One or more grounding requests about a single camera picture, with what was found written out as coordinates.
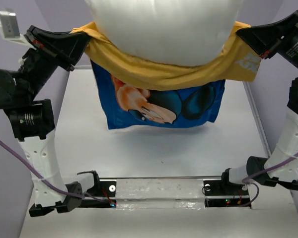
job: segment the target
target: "white wall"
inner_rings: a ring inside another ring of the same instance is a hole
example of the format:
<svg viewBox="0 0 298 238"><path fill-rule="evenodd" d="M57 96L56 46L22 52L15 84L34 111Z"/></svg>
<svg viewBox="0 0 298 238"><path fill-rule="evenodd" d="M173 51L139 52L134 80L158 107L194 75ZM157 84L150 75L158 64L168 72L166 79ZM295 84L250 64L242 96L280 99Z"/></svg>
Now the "white wall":
<svg viewBox="0 0 298 238"><path fill-rule="evenodd" d="M281 20L298 10L298 0L285 0L274 21ZM271 150L282 132L288 102L289 87L292 80L298 77L298 69L276 55L262 63L260 71L251 84L252 93L262 120ZM298 209L298 192L294 192Z"/></svg>
<svg viewBox="0 0 298 238"><path fill-rule="evenodd" d="M10 7L16 11L22 33L31 24L49 30L34 0L0 0L0 7ZM26 47L5 42L0 38L0 68L17 70L18 59L26 51ZM38 95L39 99L52 100L55 120L59 116L67 79L68 73L58 69ZM0 111L0 139L22 154L3 111ZM30 172L0 147L0 238L19 237L31 190Z"/></svg>
<svg viewBox="0 0 298 238"><path fill-rule="evenodd" d="M240 17L242 21L259 25L279 21L296 10L298 0L246 0ZM271 150L284 127L289 87L296 77L298 69L276 55L262 62L255 81L250 84ZM298 208L298 192L293 195Z"/></svg>

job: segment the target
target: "pillow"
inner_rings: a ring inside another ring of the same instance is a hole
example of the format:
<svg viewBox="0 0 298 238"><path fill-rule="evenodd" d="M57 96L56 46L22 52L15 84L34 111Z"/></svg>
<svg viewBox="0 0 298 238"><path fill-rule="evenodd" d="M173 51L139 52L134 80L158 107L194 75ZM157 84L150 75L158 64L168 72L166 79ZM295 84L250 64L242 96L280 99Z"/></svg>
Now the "pillow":
<svg viewBox="0 0 298 238"><path fill-rule="evenodd" d="M243 0L85 0L97 29L119 50L179 66L214 60Z"/></svg>

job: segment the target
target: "purple cable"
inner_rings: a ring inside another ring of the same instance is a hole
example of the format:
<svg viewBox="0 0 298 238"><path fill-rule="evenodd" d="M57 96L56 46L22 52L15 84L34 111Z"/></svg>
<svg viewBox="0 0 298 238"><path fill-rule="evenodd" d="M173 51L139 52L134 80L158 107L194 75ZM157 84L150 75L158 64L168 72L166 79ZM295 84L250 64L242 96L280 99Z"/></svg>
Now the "purple cable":
<svg viewBox="0 0 298 238"><path fill-rule="evenodd" d="M3 147L6 151L8 151L9 153L11 153L14 157L16 157L19 161L21 161L38 179L42 180L42 183L44 183L47 187L49 187L50 189L54 190L55 192L58 192L60 194L63 194L65 196L71 196L71 197L77 197L80 199L85 199L84 195L79 195L79 194L75 194L75 193L71 193L71 192L66 192L66 191L62 191L61 189L53 186L52 184L50 184L47 180L44 180L43 176L39 174L39 172L37 172L30 164L29 162L27 162L26 159L24 159L22 156L20 156L18 153L16 153L14 150L12 150L9 146L7 146L6 144L4 144L1 140L0 140L0 146ZM100 200L97 199L95 197L92 197L94 200L98 201L98 202L103 202L103 203L108 203L107 200Z"/></svg>
<svg viewBox="0 0 298 238"><path fill-rule="evenodd" d="M260 171L260 172L257 172L257 173L255 173L255 174L251 175L251 176L248 176L247 178L244 178L244 179L242 180L242 182L245 183L245 184L247 184L247 181L248 181L248 180L253 179L253 178L255 178L255 177L259 176L259 175L262 175L262 174L264 174L264 173L268 173L268 172L270 172L270 171L276 170L276 169L278 169L278 168L280 168L280 167L282 167L282 166L285 166L285 165L289 164L290 162L292 162L292 161L294 161L294 160L296 160L296 158L294 158L294 157L290 157L290 158L288 158L287 160L281 162L280 164L277 164L277 165L275 165L275 166L273 166L273 167L271 167L271 168L269 168L269 169L262 170L262 171Z"/></svg>
<svg viewBox="0 0 298 238"><path fill-rule="evenodd" d="M242 180L242 182L243 182L244 184L247 184L248 181L249 181L250 179L253 179L253 178L255 178L255 177L259 176L259 175L262 175L262 174L264 174L264 173L268 173L268 172L270 172L270 171L276 170L276 169L278 169L278 168L280 168L280 167L282 167L282 166L285 166L285 165L289 164L290 162L292 162L292 161L294 161L294 160L296 160L296 158L294 158L294 157L290 157L290 158L288 158L287 160L281 162L280 164L277 164L277 165L275 165L275 166L273 166L273 167L271 167L271 168L269 168L269 169L262 170L262 171L260 171L260 172L257 172L257 173L255 173L255 174L251 175L251 176L248 176L247 178L244 178L244 179ZM253 198L251 201L249 201L248 203L245 203L245 204L243 204L243 205L240 205L240 206L238 206L238 207L247 207L247 206L249 206L250 204L252 204L252 203L258 198L258 196L259 196L259 186L258 186L257 184L255 184L254 182L251 182L250 184L256 186L256 188L257 188L256 195L254 196L254 198Z"/></svg>

